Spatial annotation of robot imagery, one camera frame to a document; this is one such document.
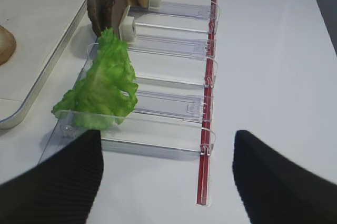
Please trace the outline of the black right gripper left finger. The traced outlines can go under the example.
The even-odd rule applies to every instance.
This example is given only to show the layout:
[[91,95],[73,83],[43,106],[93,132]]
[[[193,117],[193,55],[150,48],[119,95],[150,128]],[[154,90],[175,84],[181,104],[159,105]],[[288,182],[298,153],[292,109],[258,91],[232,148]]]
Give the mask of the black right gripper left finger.
[[101,133],[88,130],[1,184],[1,223],[86,223],[102,177]]

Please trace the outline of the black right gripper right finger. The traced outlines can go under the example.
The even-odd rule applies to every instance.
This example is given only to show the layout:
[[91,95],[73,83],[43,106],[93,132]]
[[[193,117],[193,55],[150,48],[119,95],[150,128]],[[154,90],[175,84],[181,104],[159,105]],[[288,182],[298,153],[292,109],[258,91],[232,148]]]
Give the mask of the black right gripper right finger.
[[250,223],[336,223],[336,184],[247,130],[235,134],[232,173]]

